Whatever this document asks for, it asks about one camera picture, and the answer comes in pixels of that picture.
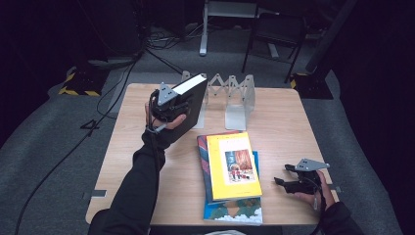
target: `stack of books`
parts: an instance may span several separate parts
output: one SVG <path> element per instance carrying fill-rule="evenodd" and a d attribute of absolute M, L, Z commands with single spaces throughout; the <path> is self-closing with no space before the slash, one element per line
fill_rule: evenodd
<path fill-rule="evenodd" d="M 248 132 L 197 137 L 206 188 L 204 220 L 261 225 L 258 154 Z"/>

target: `wire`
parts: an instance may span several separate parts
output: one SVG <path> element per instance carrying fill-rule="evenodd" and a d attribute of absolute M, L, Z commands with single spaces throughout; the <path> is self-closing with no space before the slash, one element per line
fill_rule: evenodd
<path fill-rule="evenodd" d="M 133 65 L 130 67 L 127 77 L 129 77 L 132 68 L 135 66 L 135 64 L 137 63 L 138 60 L 136 60 Z M 127 79 L 124 81 L 124 84 L 122 86 L 122 90 L 124 89 L 125 85 L 126 85 L 126 81 Z M 37 192 L 37 190 L 40 188 L 40 186 L 42 186 L 42 184 L 46 181 L 46 179 L 48 179 L 48 177 L 55 171 L 56 168 L 58 168 L 59 165 L 61 165 L 61 163 L 63 163 L 72 153 L 73 151 L 75 151 L 80 144 L 82 144 L 82 142 L 88 137 L 90 136 L 90 134 L 92 133 L 92 131 L 98 126 L 98 124 L 100 124 L 103 119 L 108 115 L 108 113 L 114 108 L 116 102 L 118 101 L 118 99 L 120 98 L 122 92 L 120 92 L 118 94 L 118 97 L 116 98 L 115 102 L 111 105 L 111 107 L 107 110 L 107 112 L 91 127 L 91 129 L 88 131 L 88 133 L 86 133 L 77 143 L 76 145 L 60 160 L 58 161 L 57 164 L 55 164 L 55 166 L 49 170 L 49 172 L 42 178 L 42 180 L 36 185 L 36 187 L 33 189 L 33 191 L 31 191 L 29 197 L 27 198 L 27 200 L 25 201 L 23 208 L 19 214 L 19 218 L 16 224 L 16 230 L 15 230 L 15 235 L 19 234 L 19 229 L 22 223 L 22 219 L 23 219 L 23 215 L 24 215 L 24 211 L 27 208 L 30 200 L 33 198 L 34 194 Z"/>
<path fill-rule="evenodd" d="M 102 37 L 101 33 L 98 31 L 97 27 L 94 25 L 94 23 L 92 22 L 91 18 L 88 16 L 88 13 L 86 12 L 85 8 L 83 7 L 83 5 L 80 3 L 79 0 L 76 0 L 77 4 L 79 5 L 79 8 L 82 10 L 83 15 L 85 16 L 86 20 L 89 22 L 89 24 L 92 26 L 92 29 L 95 31 L 96 35 L 98 36 L 98 38 L 101 40 L 101 42 L 103 43 L 103 45 L 105 47 L 107 47 L 107 49 L 109 49 L 110 51 L 114 52 L 117 55 L 120 56 L 137 56 L 139 54 L 139 52 L 142 50 L 141 46 L 140 49 L 137 51 L 137 54 L 124 54 L 123 52 L 119 52 L 115 49 L 113 49 L 112 47 L 110 47 L 107 42 L 104 40 L 104 38 Z"/>
<path fill-rule="evenodd" d="M 106 115 L 106 114 L 104 114 L 104 113 L 102 113 L 100 110 L 99 110 L 99 106 L 100 106 L 100 104 L 101 104 L 101 101 L 103 101 L 104 100 L 104 98 L 108 95 L 108 94 L 110 94 L 110 92 L 112 91 L 112 90 L 114 90 L 117 86 L 119 86 L 119 84 L 124 80 L 124 74 L 125 74 L 125 72 L 128 70 L 128 67 L 127 68 L 125 68 L 125 70 L 122 72 L 122 76 L 121 76 L 121 79 L 119 80 L 119 82 L 117 82 L 107 93 L 105 93 L 102 97 L 101 97 L 101 99 L 98 101 L 98 104 L 97 104 L 97 112 L 98 112 L 98 114 L 100 114 L 101 116 L 105 116 L 105 117 L 107 117 L 107 118 L 111 118 L 111 119 L 116 119 L 116 117 L 111 117 L 111 116 L 108 116 L 108 115 Z"/>
<path fill-rule="evenodd" d="M 155 58 L 157 58 L 159 61 L 163 62 L 164 64 L 166 64 L 167 66 L 169 66 L 170 68 L 172 68 L 174 71 L 176 71 L 179 74 L 183 74 L 183 69 L 181 69 L 180 67 L 178 67 L 177 65 L 174 65 L 173 63 L 169 62 L 168 60 L 161 58 L 157 55 L 155 55 L 152 51 L 150 51 L 149 49 L 146 49 L 146 51 L 148 53 L 150 53 L 150 55 L 154 56 Z"/>

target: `black sleeve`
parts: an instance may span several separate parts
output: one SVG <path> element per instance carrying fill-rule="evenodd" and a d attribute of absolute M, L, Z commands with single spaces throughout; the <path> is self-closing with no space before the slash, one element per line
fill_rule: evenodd
<path fill-rule="evenodd" d="M 162 135 L 149 131 L 142 139 L 144 146 L 134 153 L 133 167 L 116 192 L 103 234 L 148 234 L 159 191 L 159 170 L 165 163 L 164 149 L 169 143 L 163 141 Z"/>
<path fill-rule="evenodd" d="M 326 235 L 363 234 L 360 227 L 351 218 L 350 211 L 342 202 L 333 204 L 324 212 L 321 229 Z"/>

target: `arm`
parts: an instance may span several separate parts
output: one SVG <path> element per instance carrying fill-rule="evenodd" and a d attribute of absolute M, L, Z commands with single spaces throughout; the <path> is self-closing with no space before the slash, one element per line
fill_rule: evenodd
<path fill-rule="evenodd" d="M 181 115 L 168 123 L 159 134 L 149 130 L 143 133 L 144 145 L 133 155 L 132 169 L 116 192 L 103 234 L 148 234 L 159 191 L 159 173 L 165 163 L 164 150 L 170 146 L 168 135 L 185 117 Z"/>
<path fill-rule="evenodd" d="M 326 209 L 321 229 L 326 235 L 331 234 L 363 234 L 357 223 L 351 218 L 350 211 L 342 202 Z"/>
<path fill-rule="evenodd" d="M 323 191 L 323 196 L 326 199 L 326 210 L 323 214 L 323 220 L 321 223 L 321 230 L 326 235 L 354 235 L 354 234 L 363 234 L 360 227 L 357 223 L 351 218 L 350 211 L 347 209 L 346 205 L 342 202 L 335 202 L 335 199 L 330 191 L 329 186 L 327 185 L 326 178 L 324 174 L 317 170 L 318 175 L 320 176 L 321 188 Z M 314 195 L 307 195 L 303 193 L 295 193 L 295 196 L 299 199 L 313 205 Z M 318 208 L 321 208 L 321 197 L 320 193 L 316 193 Z"/>

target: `yellow book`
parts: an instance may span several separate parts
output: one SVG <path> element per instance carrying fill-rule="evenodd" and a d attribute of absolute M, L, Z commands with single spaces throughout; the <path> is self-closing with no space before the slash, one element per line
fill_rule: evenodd
<path fill-rule="evenodd" d="M 248 132 L 207 137 L 213 200 L 259 197 L 259 184 Z"/>

